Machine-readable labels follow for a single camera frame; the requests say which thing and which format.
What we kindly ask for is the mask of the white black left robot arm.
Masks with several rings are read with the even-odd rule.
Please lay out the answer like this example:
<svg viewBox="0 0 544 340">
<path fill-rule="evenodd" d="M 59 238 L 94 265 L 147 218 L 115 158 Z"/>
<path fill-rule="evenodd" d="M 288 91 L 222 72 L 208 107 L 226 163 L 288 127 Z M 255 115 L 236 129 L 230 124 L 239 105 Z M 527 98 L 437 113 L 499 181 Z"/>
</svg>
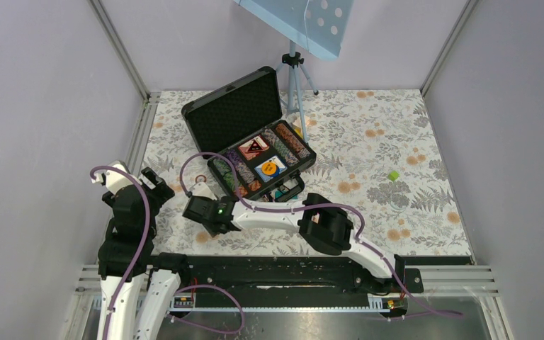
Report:
<svg viewBox="0 0 544 340">
<path fill-rule="evenodd" d="M 131 339 L 137 334 L 137 301 L 154 249 L 155 217 L 175 195 L 149 167 L 140 173 L 141 177 L 132 175 L 121 161 L 91 170 L 91 180 L 106 187 L 102 200 L 113 214 L 98 250 L 99 339 Z"/>
</svg>

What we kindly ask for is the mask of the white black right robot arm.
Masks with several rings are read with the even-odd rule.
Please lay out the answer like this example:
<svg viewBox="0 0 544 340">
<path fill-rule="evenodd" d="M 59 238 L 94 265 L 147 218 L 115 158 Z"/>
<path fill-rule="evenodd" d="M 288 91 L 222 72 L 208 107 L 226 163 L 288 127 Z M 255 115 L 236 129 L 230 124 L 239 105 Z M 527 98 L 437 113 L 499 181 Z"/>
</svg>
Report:
<svg viewBox="0 0 544 340">
<path fill-rule="evenodd" d="M 403 257 L 364 238 L 354 229 L 349 212 L 365 221 L 355 208 L 332 203 L 316 193 L 293 203 L 192 195 L 183 217 L 204 226 L 212 236 L 254 229 L 294 232 L 315 251 L 345 256 L 359 265 L 361 269 L 351 276 L 356 290 L 374 295 L 422 293 L 419 270 L 407 268 Z"/>
</svg>

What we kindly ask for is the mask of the blue small blind button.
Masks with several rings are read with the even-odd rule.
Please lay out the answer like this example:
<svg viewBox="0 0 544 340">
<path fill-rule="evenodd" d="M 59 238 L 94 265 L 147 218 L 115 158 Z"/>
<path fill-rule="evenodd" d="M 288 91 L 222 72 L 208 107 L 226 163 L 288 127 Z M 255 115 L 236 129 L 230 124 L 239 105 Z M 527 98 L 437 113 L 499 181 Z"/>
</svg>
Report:
<svg viewBox="0 0 544 340">
<path fill-rule="evenodd" d="M 274 168 L 272 170 L 262 169 L 263 178 L 265 181 L 270 181 L 271 179 L 277 177 L 280 174 L 279 168 Z"/>
</svg>

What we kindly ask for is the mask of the black all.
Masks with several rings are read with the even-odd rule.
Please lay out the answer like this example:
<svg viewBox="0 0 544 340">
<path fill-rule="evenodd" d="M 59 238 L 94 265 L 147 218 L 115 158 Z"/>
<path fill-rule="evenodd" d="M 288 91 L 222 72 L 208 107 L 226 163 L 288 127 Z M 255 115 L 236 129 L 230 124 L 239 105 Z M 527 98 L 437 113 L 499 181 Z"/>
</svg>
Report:
<svg viewBox="0 0 544 340">
<path fill-rule="evenodd" d="M 247 159 L 252 159 L 267 149 L 268 145 L 259 137 L 249 140 L 240 147 Z"/>
</svg>

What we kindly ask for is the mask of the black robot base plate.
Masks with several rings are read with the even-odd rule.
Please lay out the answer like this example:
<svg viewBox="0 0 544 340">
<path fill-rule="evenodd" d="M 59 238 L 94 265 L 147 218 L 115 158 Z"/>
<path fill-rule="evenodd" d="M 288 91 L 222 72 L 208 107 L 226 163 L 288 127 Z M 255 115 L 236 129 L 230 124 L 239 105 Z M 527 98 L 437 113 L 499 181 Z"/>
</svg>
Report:
<svg viewBox="0 0 544 340">
<path fill-rule="evenodd" d="M 233 307 L 205 284 L 228 291 L 244 308 L 357 308 L 370 295 L 403 294 L 393 277 L 376 278 L 346 257 L 190 255 L 181 265 L 181 286 L 198 284 L 189 295 L 199 308 Z"/>
</svg>

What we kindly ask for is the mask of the red poker chip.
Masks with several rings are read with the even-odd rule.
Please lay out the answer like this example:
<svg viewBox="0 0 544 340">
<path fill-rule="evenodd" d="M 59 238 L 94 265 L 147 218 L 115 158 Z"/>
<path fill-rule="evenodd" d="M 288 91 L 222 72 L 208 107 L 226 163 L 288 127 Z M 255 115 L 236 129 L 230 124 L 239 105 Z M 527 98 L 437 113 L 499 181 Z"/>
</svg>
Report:
<svg viewBox="0 0 544 340">
<path fill-rule="evenodd" d="M 195 177 L 195 184 L 199 184 L 199 183 L 206 184 L 207 183 L 207 176 L 203 175 L 203 174 L 197 175 Z"/>
</svg>

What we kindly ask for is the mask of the blue card deck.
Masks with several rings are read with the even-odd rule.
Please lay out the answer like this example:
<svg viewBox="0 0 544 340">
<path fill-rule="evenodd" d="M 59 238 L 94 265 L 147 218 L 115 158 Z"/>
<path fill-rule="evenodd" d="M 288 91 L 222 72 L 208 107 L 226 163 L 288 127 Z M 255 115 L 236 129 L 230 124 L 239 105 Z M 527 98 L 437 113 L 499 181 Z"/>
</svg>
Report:
<svg viewBox="0 0 544 340">
<path fill-rule="evenodd" d="M 264 183 L 276 179 L 287 170 L 288 166 L 276 155 L 255 166 L 256 174 Z"/>
</svg>

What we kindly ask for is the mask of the yellow big blind button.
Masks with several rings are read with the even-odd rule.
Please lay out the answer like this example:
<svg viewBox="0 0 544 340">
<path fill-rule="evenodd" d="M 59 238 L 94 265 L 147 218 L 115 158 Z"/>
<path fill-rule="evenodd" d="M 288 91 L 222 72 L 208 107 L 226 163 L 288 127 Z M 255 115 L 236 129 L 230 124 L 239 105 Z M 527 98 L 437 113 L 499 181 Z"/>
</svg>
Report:
<svg viewBox="0 0 544 340">
<path fill-rule="evenodd" d="M 269 170 L 272 170 L 274 168 L 278 168 L 278 165 L 274 162 L 274 161 L 268 161 L 268 162 L 265 162 L 261 165 L 261 170 L 262 169 L 269 169 Z"/>
</svg>

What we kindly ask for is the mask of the black poker set case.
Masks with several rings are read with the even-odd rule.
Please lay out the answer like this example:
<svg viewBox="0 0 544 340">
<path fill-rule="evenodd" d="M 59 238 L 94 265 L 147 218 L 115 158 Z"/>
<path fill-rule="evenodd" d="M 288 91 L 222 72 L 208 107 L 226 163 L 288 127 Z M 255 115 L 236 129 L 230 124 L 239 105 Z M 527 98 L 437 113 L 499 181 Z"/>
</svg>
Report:
<svg viewBox="0 0 544 340">
<path fill-rule="evenodd" d="M 212 163 L 214 158 L 220 158 L 227 162 L 234 177 L 239 177 L 239 181 L 243 185 L 247 185 L 225 155 L 231 149 L 238 152 L 261 183 L 261 188 L 250 200 L 274 201 L 273 194 L 277 189 L 286 191 L 299 188 L 299 194 L 304 191 L 305 183 L 302 174 L 314 165 L 317 154 L 290 126 L 290 123 L 282 118 L 281 100 L 274 68 L 261 67 L 185 104 L 181 109 L 181 115 L 198 151 L 202 152 L 211 174 L 226 195 L 233 196 L 223 188 L 222 177 Z M 309 157 L 299 158 L 297 153 L 276 132 L 275 127 L 279 123 L 286 124 L 299 136 L 301 142 L 311 152 Z M 247 161 L 239 152 L 238 146 L 256 135 L 262 136 L 270 147 L 258 157 Z M 256 174 L 255 166 L 275 155 L 285 162 L 288 170 L 279 177 L 264 183 Z"/>
</svg>

